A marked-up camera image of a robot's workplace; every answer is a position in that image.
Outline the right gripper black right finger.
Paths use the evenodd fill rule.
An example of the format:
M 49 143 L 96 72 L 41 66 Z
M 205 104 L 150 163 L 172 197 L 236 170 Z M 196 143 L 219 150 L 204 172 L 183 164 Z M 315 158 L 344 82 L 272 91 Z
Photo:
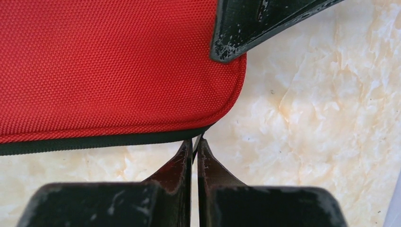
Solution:
M 319 187 L 251 186 L 232 175 L 207 140 L 198 151 L 201 227 L 346 227 L 337 200 Z

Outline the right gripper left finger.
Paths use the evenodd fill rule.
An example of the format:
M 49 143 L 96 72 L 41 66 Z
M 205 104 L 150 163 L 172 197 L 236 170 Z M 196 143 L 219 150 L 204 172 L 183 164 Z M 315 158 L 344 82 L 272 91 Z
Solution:
M 31 197 L 19 227 L 188 227 L 192 140 L 142 182 L 50 183 Z

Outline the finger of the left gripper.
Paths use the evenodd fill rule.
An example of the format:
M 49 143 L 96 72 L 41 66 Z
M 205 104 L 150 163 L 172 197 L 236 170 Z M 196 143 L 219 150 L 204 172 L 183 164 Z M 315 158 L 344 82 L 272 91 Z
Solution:
M 228 63 L 341 0 L 219 0 L 210 58 Z

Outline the red black medicine kit bag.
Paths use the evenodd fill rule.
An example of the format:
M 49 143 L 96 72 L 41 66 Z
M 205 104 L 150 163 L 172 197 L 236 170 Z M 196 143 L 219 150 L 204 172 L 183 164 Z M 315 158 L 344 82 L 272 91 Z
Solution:
M 209 57 L 215 0 L 3 0 L 0 153 L 188 140 L 236 102 Z

